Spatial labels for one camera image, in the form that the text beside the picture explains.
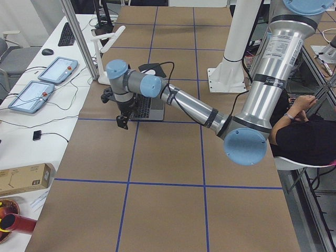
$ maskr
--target laptop keyboard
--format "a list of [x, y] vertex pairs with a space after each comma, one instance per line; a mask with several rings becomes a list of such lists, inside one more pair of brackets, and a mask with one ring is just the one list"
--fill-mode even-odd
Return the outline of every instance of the laptop keyboard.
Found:
[[72, 46], [74, 43], [75, 43], [74, 34], [72, 33], [69, 23], [66, 22], [63, 26], [58, 46]]
[[140, 96], [138, 100], [138, 114], [137, 118], [149, 118], [149, 112], [151, 109], [151, 101], [150, 97]]

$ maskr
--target blue tablet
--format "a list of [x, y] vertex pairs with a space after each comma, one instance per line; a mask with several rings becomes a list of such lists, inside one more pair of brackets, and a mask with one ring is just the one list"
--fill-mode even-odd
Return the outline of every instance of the blue tablet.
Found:
[[55, 85], [41, 81], [31, 81], [12, 101], [8, 108], [26, 113], [35, 113], [48, 100]]
[[65, 81], [78, 66], [78, 61], [57, 57], [39, 76], [39, 80], [61, 84]]

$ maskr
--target computer mouse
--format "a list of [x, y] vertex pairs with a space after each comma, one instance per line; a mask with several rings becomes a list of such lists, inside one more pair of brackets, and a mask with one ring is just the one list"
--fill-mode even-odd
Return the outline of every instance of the computer mouse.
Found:
[[53, 54], [54, 54], [54, 51], [49, 48], [42, 50], [42, 55], [53, 55]]

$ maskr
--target blue joint cap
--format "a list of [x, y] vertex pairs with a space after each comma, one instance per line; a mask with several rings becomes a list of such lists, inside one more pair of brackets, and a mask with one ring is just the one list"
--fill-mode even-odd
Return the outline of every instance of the blue joint cap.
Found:
[[128, 64], [122, 59], [115, 59], [107, 63], [106, 73], [110, 80], [118, 79], [128, 70]]
[[140, 91], [143, 96], [156, 97], [161, 90], [161, 79], [158, 76], [146, 75], [140, 82]]
[[224, 139], [224, 151], [228, 158], [240, 165], [254, 165], [266, 155], [264, 136], [250, 128], [238, 128]]
[[333, 0], [283, 0], [285, 6], [296, 14], [302, 16], [314, 16], [326, 11]]

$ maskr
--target black shirt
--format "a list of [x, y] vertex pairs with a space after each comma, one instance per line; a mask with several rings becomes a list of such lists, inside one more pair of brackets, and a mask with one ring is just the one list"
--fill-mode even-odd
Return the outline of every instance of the black shirt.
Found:
[[328, 165], [336, 160], [336, 122], [294, 122], [278, 130], [278, 146], [272, 145], [273, 156], [310, 165]]

